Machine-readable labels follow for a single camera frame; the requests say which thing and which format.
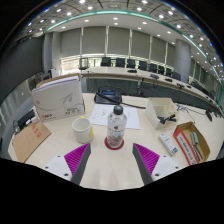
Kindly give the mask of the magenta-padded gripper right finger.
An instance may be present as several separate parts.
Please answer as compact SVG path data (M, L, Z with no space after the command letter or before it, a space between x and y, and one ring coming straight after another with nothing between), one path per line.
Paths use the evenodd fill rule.
M169 155L158 155L137 143L133 144L132 153L145 185L182 169Z

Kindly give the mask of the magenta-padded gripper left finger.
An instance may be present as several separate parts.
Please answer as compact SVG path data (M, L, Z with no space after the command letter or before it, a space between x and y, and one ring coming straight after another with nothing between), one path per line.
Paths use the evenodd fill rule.
M43 170L79 185L90 154L91 145L81 145L66 155L57 155L43 167Z

